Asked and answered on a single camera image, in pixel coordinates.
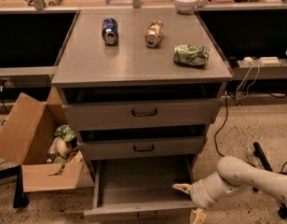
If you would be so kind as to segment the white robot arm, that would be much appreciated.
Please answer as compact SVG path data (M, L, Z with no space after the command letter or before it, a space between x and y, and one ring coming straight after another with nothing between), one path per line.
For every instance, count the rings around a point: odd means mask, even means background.
M280 212L287 217L287 175L263 170L241 159L225 156L216 171L193 184L173 184L174 189L188 194L197 207L191 212L190 224L204 224L206 210L227 195L243 192L247 187L263 191L282 204Z

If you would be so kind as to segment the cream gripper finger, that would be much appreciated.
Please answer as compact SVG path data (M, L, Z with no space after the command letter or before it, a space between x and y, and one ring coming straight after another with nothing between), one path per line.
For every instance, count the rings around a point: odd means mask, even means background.
M172 187L186 194L191 193L191 185L189 184L173 184Z
M204 224L207 214L202 209L192 210L190 214L190 224Z

